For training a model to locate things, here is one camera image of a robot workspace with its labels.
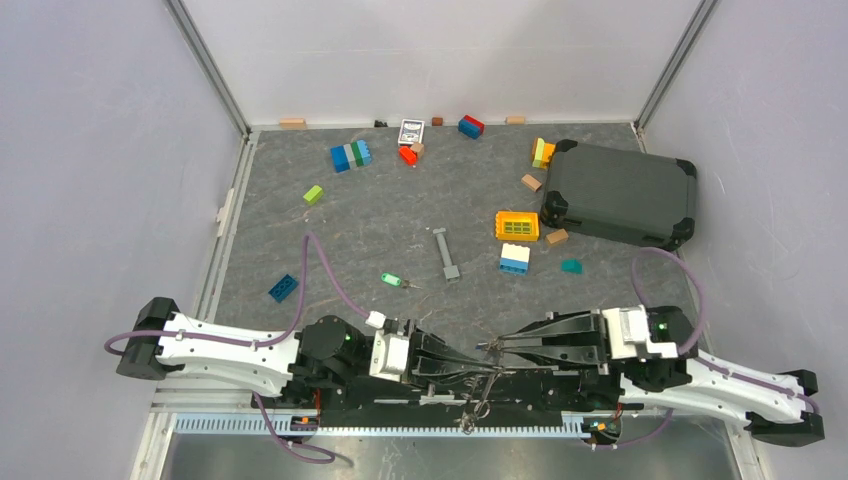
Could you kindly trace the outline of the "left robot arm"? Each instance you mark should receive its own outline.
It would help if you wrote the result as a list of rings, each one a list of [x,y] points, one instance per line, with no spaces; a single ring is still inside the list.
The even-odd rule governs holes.
[[[211,379],[302,407],[316,389],[346,390],[359,378],[425,388],[438,378],[489,372],[488,364],[452,351],[440,338],[378,312],[373,332],[328,315],[300,331],[260,331],[217,325],[183,314],[171,298],[155,297],[140,311],[126,345],[105,349],[118,374],[162,381],[170,375]]]

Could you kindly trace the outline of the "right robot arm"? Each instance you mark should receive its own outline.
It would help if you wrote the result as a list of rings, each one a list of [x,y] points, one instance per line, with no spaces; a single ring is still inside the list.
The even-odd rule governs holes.
[[[722,420],[777,446],[824,439],[823,418],[812,404],[813,372],[763,373],[698,346],[679,352],[693,331],[674,306],[551,312],[485,348],[550,368],[542,397],[556,410],[665,408]]]

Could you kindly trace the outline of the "perforated metal ring plate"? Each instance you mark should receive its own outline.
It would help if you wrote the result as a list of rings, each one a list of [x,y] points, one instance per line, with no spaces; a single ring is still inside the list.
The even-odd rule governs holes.
[[[478,345],[484,353],[484,365],[481,367],[481,373],[471,380],[470,390],[463,394],[465,404],[460,418],[456,421],[458,428],[465,435],[471,435],[477,422],[490,414],[489,396],[495,382],[514,374],[512,368],[502,364],[507,340],[506,335],[501,335]]]

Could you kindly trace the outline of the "green key tag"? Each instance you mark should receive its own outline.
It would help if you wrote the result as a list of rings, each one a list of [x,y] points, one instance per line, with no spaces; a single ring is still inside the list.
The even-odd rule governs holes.
[[[393,273],[384,272],[381,274],[381,281],[387,285],[402,288],[402,289],[420,289],[420,286],[417,286],[411,283],[409,280],[404,279],[398,275]]]

